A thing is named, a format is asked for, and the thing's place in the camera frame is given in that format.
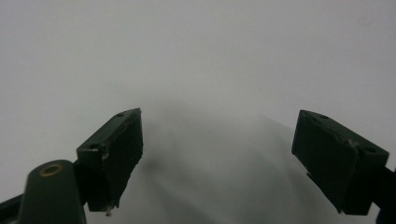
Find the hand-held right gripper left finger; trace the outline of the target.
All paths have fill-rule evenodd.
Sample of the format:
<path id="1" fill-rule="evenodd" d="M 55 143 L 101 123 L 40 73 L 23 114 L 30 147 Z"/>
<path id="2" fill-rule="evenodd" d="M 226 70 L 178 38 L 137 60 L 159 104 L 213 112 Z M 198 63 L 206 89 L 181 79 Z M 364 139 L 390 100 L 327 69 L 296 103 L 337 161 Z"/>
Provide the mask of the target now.
<path id="1" fill-rule="evenodd" d="M 91 212 L 120 206 L 143 145 L 141 109 L 134 108 L 113 116 L 77 148 L 79 194 Z"/>

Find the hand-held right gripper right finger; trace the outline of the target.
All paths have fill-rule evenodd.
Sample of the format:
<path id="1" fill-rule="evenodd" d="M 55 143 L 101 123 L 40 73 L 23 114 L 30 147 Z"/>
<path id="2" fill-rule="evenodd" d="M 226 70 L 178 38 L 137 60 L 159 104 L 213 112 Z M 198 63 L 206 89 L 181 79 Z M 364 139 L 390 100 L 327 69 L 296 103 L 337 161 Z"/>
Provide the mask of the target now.
<path id="1" fill-rule="evenodd" d="M 299 112 L 291 153 L 337 211 L 389 213 L 389 153 L 334 119 Z"/>

